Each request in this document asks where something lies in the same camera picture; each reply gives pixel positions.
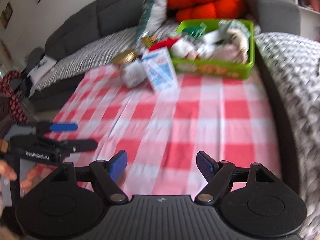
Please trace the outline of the person's left hand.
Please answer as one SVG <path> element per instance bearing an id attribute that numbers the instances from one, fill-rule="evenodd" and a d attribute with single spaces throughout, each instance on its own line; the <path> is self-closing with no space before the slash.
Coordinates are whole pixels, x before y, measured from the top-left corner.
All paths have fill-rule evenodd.
<path id="1" fill-rule="evenodd" d="M 24 194 L 29 193 L 50 172 L 48 165 L 26 162 L 31 165 L 31 169 L 25 175 L 25 179 L 20 181 L 20 189 Z M 17 173 L 5 160 L 1 160 L 1 177 L 9 181 L 17 180 Z"/>

